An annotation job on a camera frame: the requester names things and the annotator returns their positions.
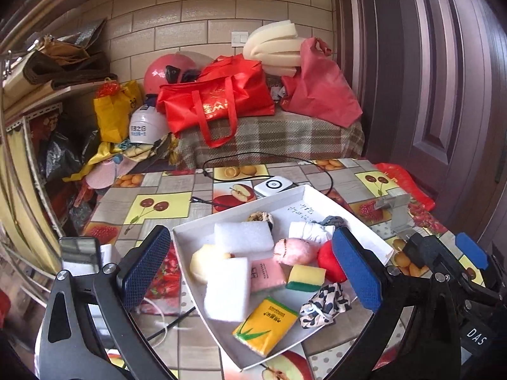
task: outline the red helmet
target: red helmet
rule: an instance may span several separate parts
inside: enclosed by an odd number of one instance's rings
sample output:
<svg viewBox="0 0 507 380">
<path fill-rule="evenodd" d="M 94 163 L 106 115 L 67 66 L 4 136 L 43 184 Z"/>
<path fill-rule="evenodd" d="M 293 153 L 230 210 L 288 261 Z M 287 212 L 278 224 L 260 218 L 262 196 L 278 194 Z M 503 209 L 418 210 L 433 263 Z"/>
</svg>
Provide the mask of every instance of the red helmet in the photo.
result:
<svg viewBox="0 0 507 380">
<path fill-rule="evenodd" d="M 146 70 L 144 92 L 158 94 L 161 85 L 181 82 L 183 73 L 192 69 L 197 69 L 197 66 L 186 55 L 163 55 L 151 63 Z"/>
</svg>

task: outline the red shopping bag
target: red shopping bag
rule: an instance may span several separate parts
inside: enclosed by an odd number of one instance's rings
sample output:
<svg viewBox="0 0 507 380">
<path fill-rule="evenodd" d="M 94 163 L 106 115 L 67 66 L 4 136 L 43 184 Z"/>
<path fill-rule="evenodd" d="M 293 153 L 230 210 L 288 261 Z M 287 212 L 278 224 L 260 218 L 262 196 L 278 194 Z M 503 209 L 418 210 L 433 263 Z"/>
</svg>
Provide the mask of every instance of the red shopping bag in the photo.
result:
<svg viewBox="0 0 507 380">
<path fill-rule="evenodd" d="M 238 117 L 275 114 L 260 62 L 245 60 L 242 54 L 219 57 L 196 82 L 161 86 L 156 107 L 166 114 L 173 133 L 199 125 L 212 148 L 234 137 Z M 231 134 L 212 140 L 207 121 L 218 118 L 229 119 Z"/>
<path fill-rule="evenodd" d="M 380 162 L 376 164 L 381 172 L 385 173 L 387 177 L 396 181 L 396 184 L 399 185 L 403 190 L 410 193 L 413 198 L 415 198 L 419 203 L 421 203 L 425 210 L 431 211 L 435 207 L 435 201 L 432 200 L 424 191 L 422 191 L 412 177 L 409 172 L 405 170 L 402 166 L 397 164 L 391 164 L 388 162 Z"/>
<path fill-rule="evenodd" d="M 291 113 L 349 127 L 363 112 L 338 64 L 327 57 L 330 54 L 320 38 L 308 38 L 301 44 L 301 75 L 282 78 L 289 91 L 293 83 L 297 86 L 292 98 L 280 105 Z"/>
</svg>

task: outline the pink bag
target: pink bag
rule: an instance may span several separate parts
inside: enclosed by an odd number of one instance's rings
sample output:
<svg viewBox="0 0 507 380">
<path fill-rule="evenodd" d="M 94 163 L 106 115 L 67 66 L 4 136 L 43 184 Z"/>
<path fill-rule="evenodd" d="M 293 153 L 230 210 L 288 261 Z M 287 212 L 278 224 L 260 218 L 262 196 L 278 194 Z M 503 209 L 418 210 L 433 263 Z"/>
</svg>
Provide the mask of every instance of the pink bag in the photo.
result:
<svg viewBox="0 0 507 380">
<path fill-rule="evenodd" d="M 292 98 L 281 101 L 290 113 L 307 115 L 342 127 L 349 127 L 363 113 L 331 50 L 320 38 L 308 38 L 301 44 L 301 75 L 282 77 Z"/>
</svg>

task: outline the wooden door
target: wooden door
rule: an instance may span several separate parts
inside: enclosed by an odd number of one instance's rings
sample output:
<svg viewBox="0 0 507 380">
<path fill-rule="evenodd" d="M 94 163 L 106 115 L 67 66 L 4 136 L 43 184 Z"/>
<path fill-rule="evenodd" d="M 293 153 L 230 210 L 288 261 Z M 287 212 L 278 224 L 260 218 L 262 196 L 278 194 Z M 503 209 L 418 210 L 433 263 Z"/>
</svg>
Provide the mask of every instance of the wooden door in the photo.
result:
<svg viewBox="0 0 507 380">
<path fill-rule="evenodd" d="M 453 231 L 474 222 L 479 230 L 477 211 L 485 212 L 505 182 L 505 176 L 494 182 L 492 168 L 483 173 L 498 164 L 507 129 L 493 81 L 504 61 L 503 31 L 484 0 L 358 1 L 358 37 L 342 46 L 358 45 L 362 55 L 358 64 L 342 66 L 358 87 L 365 156 L 405 167 Z M 485 182 L 495 187 L 475 209 Z"/>
</svg>

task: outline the light switch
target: light switch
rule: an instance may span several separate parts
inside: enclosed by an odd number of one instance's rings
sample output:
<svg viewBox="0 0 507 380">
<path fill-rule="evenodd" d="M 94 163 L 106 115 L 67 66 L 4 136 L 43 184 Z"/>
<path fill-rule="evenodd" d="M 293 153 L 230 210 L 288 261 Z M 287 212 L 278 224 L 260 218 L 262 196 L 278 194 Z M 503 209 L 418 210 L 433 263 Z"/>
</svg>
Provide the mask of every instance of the light switch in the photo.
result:
<svg viewBox="0 0 507 380">
<path fill-rule="evenodd" d="M 247 40 L 248 40 L 248 31 L 231 32 L 232 47 L 244 47 Z"/>
</svg>

